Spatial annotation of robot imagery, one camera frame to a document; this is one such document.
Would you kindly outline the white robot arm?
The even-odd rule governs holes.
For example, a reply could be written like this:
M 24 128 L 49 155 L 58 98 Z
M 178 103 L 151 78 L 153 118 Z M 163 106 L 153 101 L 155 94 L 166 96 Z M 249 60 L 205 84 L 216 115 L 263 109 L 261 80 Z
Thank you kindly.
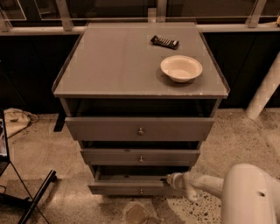
M 167 183 L 190 201 L 202 192 L 221 200 L 221 224 L 280 224 L 280 182 L 252 164 L 232 166 L 225 178 L 175 172 Z

